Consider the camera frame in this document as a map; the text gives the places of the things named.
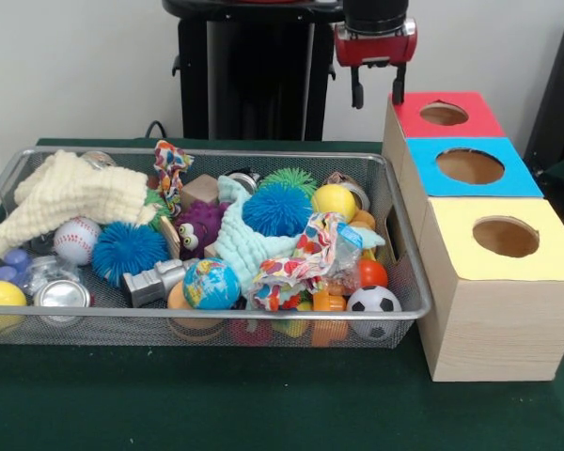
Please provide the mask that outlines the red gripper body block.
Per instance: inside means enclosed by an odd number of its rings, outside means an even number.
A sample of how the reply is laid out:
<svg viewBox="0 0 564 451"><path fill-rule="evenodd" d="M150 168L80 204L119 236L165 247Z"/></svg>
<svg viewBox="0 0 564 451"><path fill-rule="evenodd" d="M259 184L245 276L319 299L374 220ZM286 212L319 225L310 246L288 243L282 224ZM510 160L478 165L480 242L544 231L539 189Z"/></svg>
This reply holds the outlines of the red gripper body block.
<svg viewBox="0 0 564 451"><path fill-rule="evenodd" d="M344 23L336 24L334 33L337 61L341 67L384 67L408 63L417 45L417 28L413 18L407 18L398 30L379 36L356 34Z"/></svg>

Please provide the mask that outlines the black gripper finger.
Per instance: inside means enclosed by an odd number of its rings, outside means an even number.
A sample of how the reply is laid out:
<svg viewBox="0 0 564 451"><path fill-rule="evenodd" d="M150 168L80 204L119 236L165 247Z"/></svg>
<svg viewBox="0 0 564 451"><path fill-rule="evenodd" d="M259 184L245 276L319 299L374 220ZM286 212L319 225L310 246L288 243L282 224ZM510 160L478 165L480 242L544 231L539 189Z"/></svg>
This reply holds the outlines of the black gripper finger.
<svg viewBox="0 0 564 451"><path fill-rule="evenodd" d="M402 105L405 95L405 76L407 63L401 62L396 65L396 77L392 85L392 102L394 105Z"/></svg>
<svg viewBox="0 0 564 451"><path fill-rule="evenodd" d="M351 66L352 108L360 110L364 106L364 89L360 83L359 67Z"/></svg>

